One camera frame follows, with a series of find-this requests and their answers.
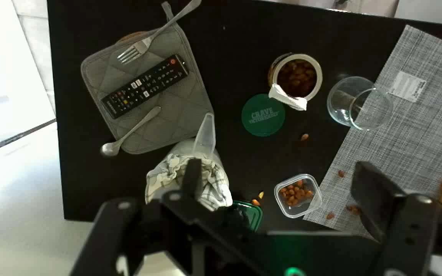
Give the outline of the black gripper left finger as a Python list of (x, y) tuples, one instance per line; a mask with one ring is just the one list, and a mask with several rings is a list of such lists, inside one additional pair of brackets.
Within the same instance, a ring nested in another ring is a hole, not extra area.
[(185, 200), (194, 200), (196, 187), (201, 184), (201, 161), (191, 158), (185, 166), (181, 195)]

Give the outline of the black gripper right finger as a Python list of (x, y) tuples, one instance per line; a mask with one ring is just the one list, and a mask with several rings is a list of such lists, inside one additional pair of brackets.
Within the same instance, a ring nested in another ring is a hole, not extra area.
[(395, 200), (405, 192), (369, 161), (357, 161), (351, 178), (351, 198), (360, 209), (365, 230), (377, 241), (391, 223)]

